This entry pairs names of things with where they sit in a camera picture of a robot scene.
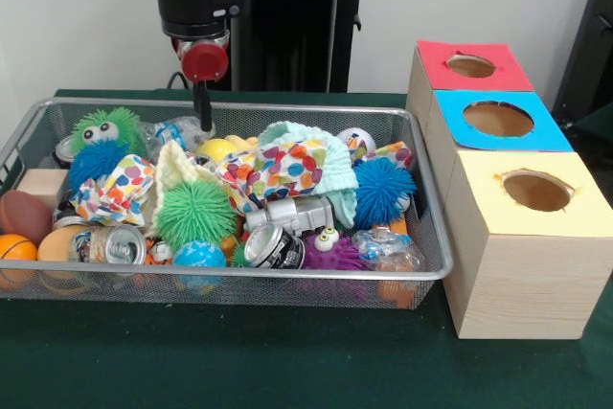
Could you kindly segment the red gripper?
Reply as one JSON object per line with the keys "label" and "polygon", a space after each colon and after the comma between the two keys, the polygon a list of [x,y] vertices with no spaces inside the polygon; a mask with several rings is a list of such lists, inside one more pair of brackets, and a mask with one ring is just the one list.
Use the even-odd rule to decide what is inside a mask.
{"label": "red gripper", "polygon": [[181,44],[181,68],[185,77],[194,83],[193,106],[203,132],[213,129],[211,98],[205,81],[219,81],[228,67],[229,58],[222,45],[209,40]]}

